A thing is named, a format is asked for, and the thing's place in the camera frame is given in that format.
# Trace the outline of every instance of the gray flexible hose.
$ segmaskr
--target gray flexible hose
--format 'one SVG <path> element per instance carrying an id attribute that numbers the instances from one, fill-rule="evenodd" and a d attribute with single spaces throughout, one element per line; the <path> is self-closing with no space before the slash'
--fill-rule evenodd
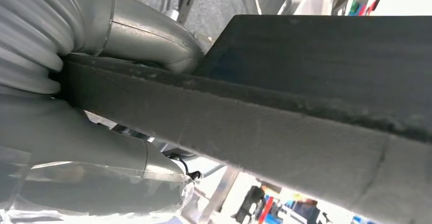
<path id="1" fill-rule="evenodd" d="M 176 22 L 135 0 L 0 0 L 0 86 L 54 94 L 59 55 L 81 52 L 192 70 L 202 51 Z"/>

